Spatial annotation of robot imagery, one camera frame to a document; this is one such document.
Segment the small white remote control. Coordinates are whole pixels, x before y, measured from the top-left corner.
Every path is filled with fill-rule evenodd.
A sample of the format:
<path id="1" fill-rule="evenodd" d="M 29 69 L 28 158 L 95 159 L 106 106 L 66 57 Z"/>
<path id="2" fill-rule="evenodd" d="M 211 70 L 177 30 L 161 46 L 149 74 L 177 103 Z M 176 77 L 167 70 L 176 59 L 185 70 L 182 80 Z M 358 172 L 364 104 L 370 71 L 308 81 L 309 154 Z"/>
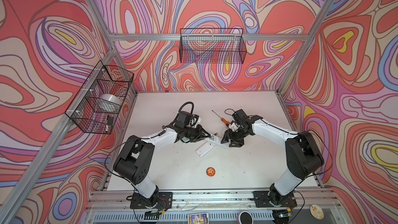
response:
<path id="1" fill-rule="evenodd" d="M 210 151 L 212 151 L 214 149 L 215 145 L 210 143 L 210 142 L 206 142 L 203 145 L 201 145 L 196 151 L 195 153 L 200 157 L 203 158 L 205 155 L 207 155 Z"/>

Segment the orange black screwdriver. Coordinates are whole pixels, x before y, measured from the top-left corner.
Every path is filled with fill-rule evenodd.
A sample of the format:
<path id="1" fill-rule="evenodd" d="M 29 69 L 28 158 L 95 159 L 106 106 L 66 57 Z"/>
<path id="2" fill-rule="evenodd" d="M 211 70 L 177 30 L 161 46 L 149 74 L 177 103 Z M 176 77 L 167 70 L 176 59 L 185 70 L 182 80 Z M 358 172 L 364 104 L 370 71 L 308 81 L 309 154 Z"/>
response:
<path id="1" fill-rule="evenodd" d="M 225 118 L 221 117 L 219 114 L 217 114 L 214 110 L 212 112 L 228 127 L 230 125 L 230 122 L 227 121 Z"/>

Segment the long white remote control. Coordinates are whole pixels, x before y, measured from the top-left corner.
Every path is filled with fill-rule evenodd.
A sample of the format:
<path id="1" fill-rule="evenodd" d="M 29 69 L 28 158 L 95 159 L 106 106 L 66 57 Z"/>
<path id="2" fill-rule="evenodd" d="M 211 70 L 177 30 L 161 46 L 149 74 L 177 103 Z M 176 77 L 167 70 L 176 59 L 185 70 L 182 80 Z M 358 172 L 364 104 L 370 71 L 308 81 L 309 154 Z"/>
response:
<path id="1" fill-rule="evenodd" d="M 207 141 L 210 142 L 211 144 L 215 145 L 215 146 L 218 146 L 218 147 L 221 147 L 221 148 L 224 148 L 224 149 L 230 149 L 229 144 L 228 143 L 222 144 L 221 143 L 222 138 L 220 138 L 220 137 L 218 137 L 216 135 L 211 134 L 210 138 L 207 138 Z"/>

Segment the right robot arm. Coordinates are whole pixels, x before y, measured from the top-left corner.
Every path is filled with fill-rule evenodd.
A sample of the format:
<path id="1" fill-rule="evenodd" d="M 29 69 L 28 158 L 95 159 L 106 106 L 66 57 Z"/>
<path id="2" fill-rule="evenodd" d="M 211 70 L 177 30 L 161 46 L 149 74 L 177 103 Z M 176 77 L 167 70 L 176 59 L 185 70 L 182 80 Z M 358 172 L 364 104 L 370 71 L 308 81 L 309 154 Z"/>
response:
<path id="1" fill-rule="evenodd" d="M 261 116 L 246 115 L 243 110 L 232 114 L 233 121 L 225 131 L 222 144 L 242 147 L 244 138 L 259 135 L 285 150 L 287 169 L 271 184 L 265 201 L 273 207 L 281 207 L 293 197 L 305 179 L 324 165 L 323 155 L 310 132 L 294 132 L 274 125 Z"/>

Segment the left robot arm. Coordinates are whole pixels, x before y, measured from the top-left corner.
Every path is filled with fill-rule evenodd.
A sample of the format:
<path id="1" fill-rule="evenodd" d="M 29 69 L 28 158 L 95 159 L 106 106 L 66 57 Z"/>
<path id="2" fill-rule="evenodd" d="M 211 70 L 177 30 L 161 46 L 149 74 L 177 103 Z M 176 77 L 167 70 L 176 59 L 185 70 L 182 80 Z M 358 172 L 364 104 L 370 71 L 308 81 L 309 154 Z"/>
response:
<path id="1" fill-rule="evenodd" d="M 145 138 L 132 135 L 120 144 L 121 150 L 114 161 L 113 169 L 109 172 L 134 187 L 131 207 L 159 208 L 161 203 L 169 207 L 169 203 L 159 197 L 158 186 L 147 177 L 156 150 L 178 141 L 196 143 L 215 140 L 216 136 L 200 125 L 200 117 L 194 114 L 193 110 L 194 103 L 185 102 L 174 120 L 159 133 Z"/>

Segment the mint green alarm clock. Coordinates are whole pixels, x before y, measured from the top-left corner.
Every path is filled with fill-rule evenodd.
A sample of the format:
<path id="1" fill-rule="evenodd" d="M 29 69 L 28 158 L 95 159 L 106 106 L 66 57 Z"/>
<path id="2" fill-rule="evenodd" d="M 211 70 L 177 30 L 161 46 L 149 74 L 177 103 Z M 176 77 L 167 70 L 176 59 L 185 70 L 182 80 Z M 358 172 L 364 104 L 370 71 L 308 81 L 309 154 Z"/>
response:
<path id="1" fill-rule="evenodd" d="M 187 138 L 187 137 L 184 137 L 184 138 L 181 139 L 181 141 L 182 141 L 183 143 L 189 143 L 189 142 L 190 142 L 190 139 Z"/>

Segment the red round badge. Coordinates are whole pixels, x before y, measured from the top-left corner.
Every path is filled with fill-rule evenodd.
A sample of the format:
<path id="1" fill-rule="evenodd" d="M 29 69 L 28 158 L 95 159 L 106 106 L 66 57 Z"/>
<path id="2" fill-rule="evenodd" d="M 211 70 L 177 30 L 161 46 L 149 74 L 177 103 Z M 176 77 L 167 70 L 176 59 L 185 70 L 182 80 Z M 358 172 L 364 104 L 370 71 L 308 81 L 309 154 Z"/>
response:
<path id="1" fill-rule="evenodd" d="M 213 176 L 215 176 L 216 171 L 215 171 L 215 169 L 213 167 L 209 167 L 209 168 L 206 169 L 206 174 L 209 177 L 213 177 Z"/>

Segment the colourful printed card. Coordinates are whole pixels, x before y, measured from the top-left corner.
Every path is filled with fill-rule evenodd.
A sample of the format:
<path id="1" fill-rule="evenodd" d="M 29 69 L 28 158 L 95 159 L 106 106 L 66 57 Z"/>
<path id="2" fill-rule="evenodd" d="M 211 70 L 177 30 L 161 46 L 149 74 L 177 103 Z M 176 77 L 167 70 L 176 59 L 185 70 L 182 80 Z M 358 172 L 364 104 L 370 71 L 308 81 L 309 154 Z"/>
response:
<path id="1" fill-rule="evenodd" d="M 188 224 L 209 224 L 209 215 L 208 213 L 189 214 Z"/>

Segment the small black item in basket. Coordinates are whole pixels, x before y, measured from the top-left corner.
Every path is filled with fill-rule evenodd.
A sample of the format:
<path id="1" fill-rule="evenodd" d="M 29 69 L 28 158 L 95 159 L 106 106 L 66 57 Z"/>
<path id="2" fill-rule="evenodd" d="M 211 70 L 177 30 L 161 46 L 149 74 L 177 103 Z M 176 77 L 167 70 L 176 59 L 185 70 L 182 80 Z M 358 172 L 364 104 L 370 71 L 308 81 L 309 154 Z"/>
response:
<path id="1" fill-rule="evenodd" d="M 108 128 L 111 128 L 113 125 L 114 125 L 114 117 L 108 115 L 108 116 L 107 116 L 107 119 L 106 119 L 106 126 L 107 126 Z"/>

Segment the white roll in basket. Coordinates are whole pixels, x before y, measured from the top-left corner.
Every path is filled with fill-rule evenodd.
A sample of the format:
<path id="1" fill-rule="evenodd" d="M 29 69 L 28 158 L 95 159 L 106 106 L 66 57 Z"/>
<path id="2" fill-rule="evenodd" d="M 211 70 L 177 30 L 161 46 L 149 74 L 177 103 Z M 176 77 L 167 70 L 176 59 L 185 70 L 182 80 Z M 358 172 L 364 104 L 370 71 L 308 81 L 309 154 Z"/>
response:
<path id="1" fill-rule="evenodd" d="M 98 99 L 97 106 L 105 113 L 117 114 L 121 108 L 122 101 L 113 94 L 102 94 Z"/>

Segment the beige round disc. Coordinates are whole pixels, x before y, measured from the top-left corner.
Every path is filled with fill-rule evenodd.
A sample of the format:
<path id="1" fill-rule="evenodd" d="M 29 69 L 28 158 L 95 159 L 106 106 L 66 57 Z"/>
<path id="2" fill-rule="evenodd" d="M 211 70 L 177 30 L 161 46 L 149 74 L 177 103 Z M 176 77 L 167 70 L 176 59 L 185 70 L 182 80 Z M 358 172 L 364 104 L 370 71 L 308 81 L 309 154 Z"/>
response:
<path id="1" fill-rule="evenodd" d="M 324 211 L 323 211 L 323 209 L 322 209 L 319 205 L 317 205 L 317 204 L 311 205 L 311 207 L 310 207 L 310 213 L 311 213 L 311 215 L 312 215 L 315 219 L 317 219 L 317 220 L 322 220 L 322 219 L 324 219 Z"/>

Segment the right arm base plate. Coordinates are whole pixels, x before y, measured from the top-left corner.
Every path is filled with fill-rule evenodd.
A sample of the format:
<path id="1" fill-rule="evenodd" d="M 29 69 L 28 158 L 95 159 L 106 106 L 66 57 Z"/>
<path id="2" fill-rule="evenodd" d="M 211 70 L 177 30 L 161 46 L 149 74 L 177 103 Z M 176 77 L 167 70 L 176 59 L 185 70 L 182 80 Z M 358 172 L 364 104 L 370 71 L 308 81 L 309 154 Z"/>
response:
<path id="1" fill-rule="evenodd" d="M 252 201 L 256 207 L 276 207 L 276 208 L 295 208 L 297 202 L 294 193 L 291 192 L 285 196 L 280 195 L 275 190 L 254 191 Z"/>

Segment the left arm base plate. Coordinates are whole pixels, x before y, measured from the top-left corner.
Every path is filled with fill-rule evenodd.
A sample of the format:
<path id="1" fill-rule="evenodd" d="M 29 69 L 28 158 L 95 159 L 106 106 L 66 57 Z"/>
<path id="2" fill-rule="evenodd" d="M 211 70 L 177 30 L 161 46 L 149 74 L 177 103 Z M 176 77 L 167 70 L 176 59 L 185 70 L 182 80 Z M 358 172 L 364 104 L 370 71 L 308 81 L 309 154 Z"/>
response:
<path id="1" fill-rule="evenodd" d="M 156 191 L 152 197 L 145 198 L 135 192 L 126 199 L 130 200 L 130 209 L 169 209 L 172 207 L 173 193 L 171 191 Z"/>

